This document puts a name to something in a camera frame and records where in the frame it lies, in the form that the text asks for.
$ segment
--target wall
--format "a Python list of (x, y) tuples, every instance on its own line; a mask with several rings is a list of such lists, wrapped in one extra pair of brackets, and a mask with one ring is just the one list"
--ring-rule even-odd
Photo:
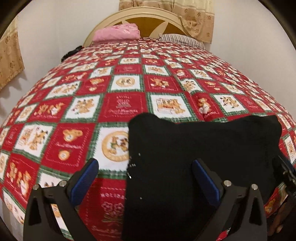
[[(19, 14), (25, 71), (0, 93), (0, 123), (61, 57), (82, 45), (119, 0), (33, 0)], [(296, 51), (276, 18), (257, 0), (218, 0), (211, 52), (270, 92), (296, 117)]]
[(296, 118), (296, 50), (259, 1), (216, 1), (210, 50), (257, 82)]

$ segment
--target silver bolt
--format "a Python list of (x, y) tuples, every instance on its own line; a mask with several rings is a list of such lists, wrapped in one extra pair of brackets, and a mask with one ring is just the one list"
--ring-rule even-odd
[(232, 185), (231, 181), (229, 180), (225, 180), (223, 183), (226, 187), (230, 187)]
[(67, 181), (66, 180), (63, 180), (63, 181), (60, 181), (59, 182), (59, 186), (60, 187), (64, 187), (64, 186), (66, 186), (67, 185)]
[(258, 189), (258, 186), (256, 184), (252, 184), (251, 187), (252, 187), (253, 190), (257, 190)]
[(34, 186), (33, 186), (33, 190), (37, 190), (39, 188), (39, 184), (35, 184)]

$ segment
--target wooden headboard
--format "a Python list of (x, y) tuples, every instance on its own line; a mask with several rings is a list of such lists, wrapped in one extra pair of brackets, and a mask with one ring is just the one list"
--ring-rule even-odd
[(92, 43), (94, 33), (98, 29), (124, 23), (135, 23), (140, 30), (141, 37), (159, 38), (159, 34), (189, 36), (176, 14), (154, 7), (133, 7), (112, 14), (100, 22), (90, 32), (83, 46), (87, 47)]

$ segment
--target bed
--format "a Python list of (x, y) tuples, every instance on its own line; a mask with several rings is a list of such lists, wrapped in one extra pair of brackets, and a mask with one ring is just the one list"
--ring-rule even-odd
[[(92, 44), (96, 30), (122, 23), (136, 23), (142, 39)], [(120, 240), (127, 124), (142, 112), (175, 123), (276, 114), (282, 125), (279, 147), (295, 164), (296, 123), (287, 110), (210, 52), (158, 41), (159, 34), (170, 33), (187, 35), (178, 16), (165, 10), (115, 13), (93, 29), (83, 50), (51, 69), (13, 108), (0, 128), (0, 213), (18, 240), (32, 186), (68, 180), (91, 157), (100, 170), (79, 215), (98, 240)], [(266, 215), (286, 196), (281, 184), (265, 204)]]

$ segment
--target curtain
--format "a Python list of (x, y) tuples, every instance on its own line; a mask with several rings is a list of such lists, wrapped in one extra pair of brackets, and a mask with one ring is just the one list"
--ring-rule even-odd
[(0, 39), (0, 91), (24, 69), (15, 18)]
[(191, 37), (211, 43), (215, 0), (120, 0), (119, 10), (130, 7), (157, 7), (177, 14)]

